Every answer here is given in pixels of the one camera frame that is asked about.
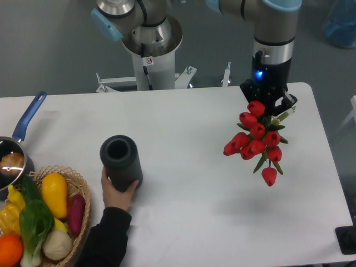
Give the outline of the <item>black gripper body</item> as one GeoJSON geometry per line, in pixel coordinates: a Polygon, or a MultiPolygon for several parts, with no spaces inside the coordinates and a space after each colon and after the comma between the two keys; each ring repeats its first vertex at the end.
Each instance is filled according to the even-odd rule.
{"type": "Polygon", "coordinates": [[[287,79],[291,60],[277,65],[263,63],[262,51],[257,51],[252,60],[251,77],[240,85],[248,101],[260,101],[264,105],[281,104],[282,97],[288,93],[287,79]]]}

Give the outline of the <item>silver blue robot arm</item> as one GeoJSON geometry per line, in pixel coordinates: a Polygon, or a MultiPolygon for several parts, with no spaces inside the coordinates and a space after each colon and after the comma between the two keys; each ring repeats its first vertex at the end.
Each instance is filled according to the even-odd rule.
{"type": "MultiPolygon", "coordinates": [[[[296,97],[286,85],[301,1],[207,1],[215,12],[241,17],[254,25],[251,76],[240,86],[248,101],[258,100],[277,116],[296,97]]],[[[175,52],[182,41],[179,22],[165,1],[98,1],[91,17],[110,40],[131,53],[137,88],[176,88],[175,52]]]]}

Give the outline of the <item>black sleeved forearm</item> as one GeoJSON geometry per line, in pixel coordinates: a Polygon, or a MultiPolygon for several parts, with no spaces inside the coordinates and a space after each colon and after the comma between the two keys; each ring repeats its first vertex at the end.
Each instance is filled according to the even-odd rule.
{"type": "Polygon", "coordinates": [[[131,215],[117,207],[107,207],[100,223],[90,229],[75,266],[120,266],[126,254],[131,215]]]}

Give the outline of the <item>person's bare hand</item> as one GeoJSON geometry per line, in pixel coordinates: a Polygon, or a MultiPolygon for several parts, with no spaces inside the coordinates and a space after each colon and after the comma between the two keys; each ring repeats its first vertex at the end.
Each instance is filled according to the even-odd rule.
{"type": "Polygon", "coordinates": [[[139,180],[135,180],[125,192],[120,192],[114,188],[112,182],[106,174],[106,169],[103,167],[101,174],[101,185],[105,208],[114,207],[123,211],[128,211],[131,206],[131,200],[138,183],[139,180]]]}

